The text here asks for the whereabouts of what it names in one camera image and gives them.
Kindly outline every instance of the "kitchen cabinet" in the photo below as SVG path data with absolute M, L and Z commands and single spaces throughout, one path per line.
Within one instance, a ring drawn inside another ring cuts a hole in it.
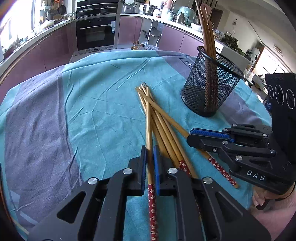
M 43 39 L 39 45 L 46 70 L 68 64 L 73 54 L 73 49 L 71 47 L 73 45 L 71 43 L 69 45 L 68 43 L 67 26 L 63 26 L 52 32 L 52 34 Z
M 203 46 L 202 41 L 199 41 L 198 39 L 193 38 L 189 35 L 185 35 L 179 52 L 185 53 L 191 56 L 197 56 L 198 55 L 197 47 L 199 46 Z
M 43 61 L 44 56 L 41 52 L 40 45 L 37 44 L 15 65 L 1 84 L 0 103 L 2 103 L 9 89 L 46 71 Z
M 139 40 L 142 18 L 120 17 L 118 44 L 132 44 Z
M 164 25 L 158 49 L 179 52 L 183 38 L 184 32 Z

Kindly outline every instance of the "bowl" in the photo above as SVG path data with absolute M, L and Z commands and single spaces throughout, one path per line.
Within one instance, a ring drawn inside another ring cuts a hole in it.
M 202 31 L 202 27 L 201 27 L 200 25 L 197 25 L 197 24 L 191 23 L 191 27 L 192 27 L 192 29 L 197 30 L 197 31 L 199 31 L 199 32 Z

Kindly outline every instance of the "oven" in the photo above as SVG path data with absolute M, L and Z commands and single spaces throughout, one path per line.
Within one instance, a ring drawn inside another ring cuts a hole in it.
M 77 19 L 77 53 L 83 54 L 117 48 L 119 14 L 106 14 Z

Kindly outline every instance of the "mesh pen holder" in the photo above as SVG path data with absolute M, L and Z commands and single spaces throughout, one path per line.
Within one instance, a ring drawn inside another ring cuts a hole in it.
M 181 90 L 181 98 L 194 113 L 213 116 L 227 99 L 243 72 L 230 60 L 217 53 L 217 60 L 205 53 L 203 46 L 199 51 L 189 77 Z

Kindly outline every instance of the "oven window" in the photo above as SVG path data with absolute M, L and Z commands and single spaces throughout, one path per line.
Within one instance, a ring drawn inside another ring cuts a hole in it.
M 85 37 L 87 43 L 105 40 L 105 27 L 86 29 Z

